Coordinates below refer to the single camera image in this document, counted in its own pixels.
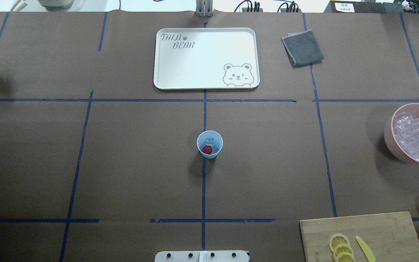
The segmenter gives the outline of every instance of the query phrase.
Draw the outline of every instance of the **brown table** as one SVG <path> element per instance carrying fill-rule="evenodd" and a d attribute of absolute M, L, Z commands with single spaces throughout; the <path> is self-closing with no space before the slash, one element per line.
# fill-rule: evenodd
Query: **brown table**
<path fill-rule="evenodd" d="M 203 26 L 256 32 L 257 88 L 153 86 L 156 32 Z M 307 28 L 325 59 L 292 68 L 280 38 Z M 0 13 L 0 261 L 304 261 L 301 219 L 395 211 L 419 232 L 419 166 L 383 139 L 410 102 L 419 15 Z"/>

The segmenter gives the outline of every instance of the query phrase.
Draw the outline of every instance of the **bear ear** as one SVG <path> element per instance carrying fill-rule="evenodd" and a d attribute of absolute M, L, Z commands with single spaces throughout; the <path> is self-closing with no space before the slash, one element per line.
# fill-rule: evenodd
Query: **bear ear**
<path fill-rule="evenodd" d="M 245 67 L 248 70 L 251 70 L 251 65 L 250 64 L 243 64 L 243 67 Z"/>

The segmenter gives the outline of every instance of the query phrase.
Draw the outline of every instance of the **pink bowl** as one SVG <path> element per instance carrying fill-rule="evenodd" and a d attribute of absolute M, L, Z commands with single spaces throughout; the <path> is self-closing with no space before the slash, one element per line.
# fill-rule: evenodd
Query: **pink bowl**
<path fill-rule="evenodd" d="M 399 146 L 399 143 L 394 137 L 394 117 L 400 114 L 403 111 L 407 111 L 410 114 L 419 118 L 419 103 L 409 103 L 404 106 L 401 106 L 395 113 L 392 115 L 391 119 L 387 121 L 386 128 L 384 129 L 384 141 L 386 142 L 389 150 L 396 156 L 398 159 L 405 161 L 407 163 L 419 165 L 419 161 L 413 159 L 409 156 L 403 149 Z"/>

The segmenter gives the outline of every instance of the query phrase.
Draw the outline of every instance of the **red object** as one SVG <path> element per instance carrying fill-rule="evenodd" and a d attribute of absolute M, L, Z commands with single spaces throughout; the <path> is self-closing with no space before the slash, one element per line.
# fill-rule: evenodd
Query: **red object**
<path fill-rule="evenodd" d="M 203 149 L 201 149 L 201 152 L 210 155 L 213 152 L 213 149 L 211 146 L 204 146 Z"/>

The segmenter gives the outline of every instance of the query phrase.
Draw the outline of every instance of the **white metal plate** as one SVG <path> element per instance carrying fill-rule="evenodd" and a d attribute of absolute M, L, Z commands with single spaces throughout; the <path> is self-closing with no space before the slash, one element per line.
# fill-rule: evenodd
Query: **white metal plate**
<path fill-rule="evenodd" d="M 159 89 L 255 88 L 260 83 L 250 28 L 164 28 L 156 34 Z"/>
<path fill-rule="evenodd" d="M 250 262 L 250 256 L 242 250 L 160 251 L 155 262 Z"/>

